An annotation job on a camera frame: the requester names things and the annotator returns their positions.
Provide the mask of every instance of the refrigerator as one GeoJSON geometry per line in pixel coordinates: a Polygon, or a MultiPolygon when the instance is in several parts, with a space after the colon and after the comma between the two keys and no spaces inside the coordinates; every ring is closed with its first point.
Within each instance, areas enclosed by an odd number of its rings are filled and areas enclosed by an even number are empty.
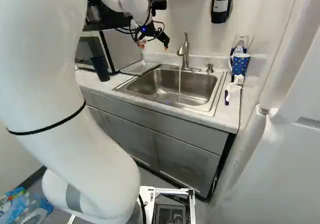
{"type": "Polygon", "coordinates": [[[288,3],[207,223],[320,223],[320,0],[288,3]]]}

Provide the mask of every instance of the sink basin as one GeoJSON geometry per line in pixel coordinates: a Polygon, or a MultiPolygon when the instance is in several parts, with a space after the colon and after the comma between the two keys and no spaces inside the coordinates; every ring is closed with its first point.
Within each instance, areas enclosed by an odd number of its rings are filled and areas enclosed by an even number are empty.
{"type": "Polygon", "coordinates": [[[217,107],[218,101],[215,99],[218,99],[221,93],[220,85],[225,72],[216,70],[212,74],[207,74],[182,70],[180,98],[179,69],[173,68],[154,69],[123,83],[114,90],[198,113],[210,112],[217,107]]]}

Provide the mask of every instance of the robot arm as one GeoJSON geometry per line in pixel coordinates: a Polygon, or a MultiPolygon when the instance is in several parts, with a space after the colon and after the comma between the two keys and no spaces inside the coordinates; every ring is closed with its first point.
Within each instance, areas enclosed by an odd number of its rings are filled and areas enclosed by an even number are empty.
{"type": "MultiPolygon", "coordinates": [[[[129,2],[121,0],[139,22],[129,2]]],[[[97,126],[75,80],[86,7],[87,0],[0,0],[0,120],[48,168],[51,202],[93,223],[124,224],[140,175],[97,126]]]]}
{"type": "Polygon", "coordinates": [[[170,38],[164,33],[164,30],[155,29],[153,16],[156,15],[155,5],[152,6],[152,0],[101,0],[106,6],[116,12],[124,12],[133,17],[138,25],[134,30],[133,38],[135,42],[142,40],[145,36],[153,37],[161,41],[165,49],[168,48],[170,38]]]}

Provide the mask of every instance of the polka dot cup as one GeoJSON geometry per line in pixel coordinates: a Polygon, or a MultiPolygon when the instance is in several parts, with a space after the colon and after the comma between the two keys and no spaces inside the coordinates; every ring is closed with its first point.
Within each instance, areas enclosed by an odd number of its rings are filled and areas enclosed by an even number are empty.
{"type": "Polygon", "coordinates": [[[246,75],[246,70],[248,68],[249,60],[251,55],[249,54],[234,54],[229,57],[229,68],[232,71],[232,75],[246,75]]]}

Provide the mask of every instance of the plastic bag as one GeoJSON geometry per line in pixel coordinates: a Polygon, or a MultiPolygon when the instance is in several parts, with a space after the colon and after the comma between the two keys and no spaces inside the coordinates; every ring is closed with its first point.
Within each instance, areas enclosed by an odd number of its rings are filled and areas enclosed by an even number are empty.
{"type": "Polygon", "coordinates": [[[0,205],[0,224],[41,224],[54,209],[44,196],[30,193],[22,187],[5,195],[7,199],[0,205]]]}

